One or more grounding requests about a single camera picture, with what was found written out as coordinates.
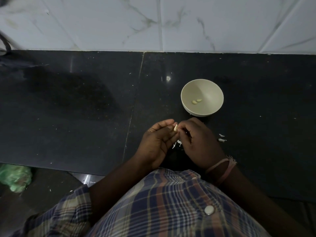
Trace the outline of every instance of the rolled-up sleeve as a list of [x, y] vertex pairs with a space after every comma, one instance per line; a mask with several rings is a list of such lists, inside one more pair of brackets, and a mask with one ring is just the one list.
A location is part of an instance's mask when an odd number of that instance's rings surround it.
[[90, 228], [91, 200], [89, 188], [83, 185], [60, 200], [45, 213], [29, 217], [23, 228], [12, 237], [67, 236], [79, 237]]

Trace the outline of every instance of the green plastic bag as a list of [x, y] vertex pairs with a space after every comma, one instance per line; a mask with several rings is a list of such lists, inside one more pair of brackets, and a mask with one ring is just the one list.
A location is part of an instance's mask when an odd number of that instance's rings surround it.
[[32, 172], [30, 167], [2, 164], [0, 166], [0, 182], [7, 184], [10, 190], [21, 193], [31, 183]]

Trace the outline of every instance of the backsplash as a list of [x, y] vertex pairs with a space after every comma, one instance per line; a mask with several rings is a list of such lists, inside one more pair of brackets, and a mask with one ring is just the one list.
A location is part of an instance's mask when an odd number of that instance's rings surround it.
[[16, 49], [316, 53], [316, 0], [9, 0]]

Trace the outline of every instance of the shirt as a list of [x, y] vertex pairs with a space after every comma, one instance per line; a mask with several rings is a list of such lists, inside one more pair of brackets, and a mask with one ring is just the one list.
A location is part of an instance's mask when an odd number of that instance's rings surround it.
[[191, 170], [152, 171], [91, 228], [90, 215], [89, 189], [83, 185], [51, 210], [31, 216], [12, 236], [269, 236], [227, 195]]

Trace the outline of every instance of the bracelet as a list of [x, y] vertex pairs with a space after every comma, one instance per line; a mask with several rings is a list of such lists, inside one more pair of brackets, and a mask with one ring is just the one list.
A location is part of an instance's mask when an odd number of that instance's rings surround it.
[[236, 160], [234, 160], [231, 156], [229, 156], [228, 158], [222, 159], [216, 165], [213, 165], [212, 167], [208, 168], [205, 171], [205, 174], [207, 174], [210, 171], [212, 171], [213, 169], [215, 169], [216, 167], [218, 167], [221, 163], [226, 162], [226, 161], [229, 161], [228, 167], [227, 167], [226, 171], [224, 172], [224, 174], [216, 181], [215, 185], [217, 185], [217, 186], [219, 186], [221, 183], [223, 183], [223, 181], [228, 177], [228, 175], [230, 174], [230, 172], [232, 171], [234, 166], [237, 164]]

